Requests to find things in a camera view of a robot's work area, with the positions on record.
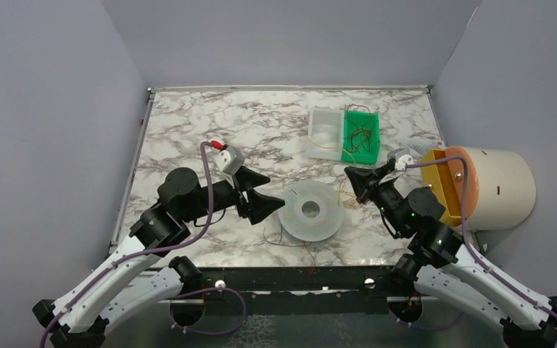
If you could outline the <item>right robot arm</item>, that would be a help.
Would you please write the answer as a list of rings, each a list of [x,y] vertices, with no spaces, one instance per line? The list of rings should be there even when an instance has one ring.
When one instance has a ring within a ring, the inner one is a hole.
[[[403,196],[384,177],[415,168],[390,159],[382,167],[344,169],[357,202],[373,202],[394,238],[410,239],[409,253],[392,269],[397,283],[411,283],[490,325],[507,347],[554,347],[557,343],[557,296],[547,297],[495,267],[457,231],[441,221],[445,207],[430,188]]]

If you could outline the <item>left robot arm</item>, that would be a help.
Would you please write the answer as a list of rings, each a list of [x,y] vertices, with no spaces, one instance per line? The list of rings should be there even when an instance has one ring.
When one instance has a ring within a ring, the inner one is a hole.
[[[216,211],[235,207],[255,225],[283,207],[283,199],[256,192],[270,178],[241,167],[233,181],[202,187],[197,174],[180,167],[159,186],[156,204],[144,211],[130,234],[84,281],[58,299],[42,299],[33,314],[44,327],[40,345],[100,347],[108,330],[139,310],[171,297],[202,297],[202,272],[184,256],[174,257],[150,279],[139,274],[177,247],[188,246],[188,222],[206,218],[207,231]]]

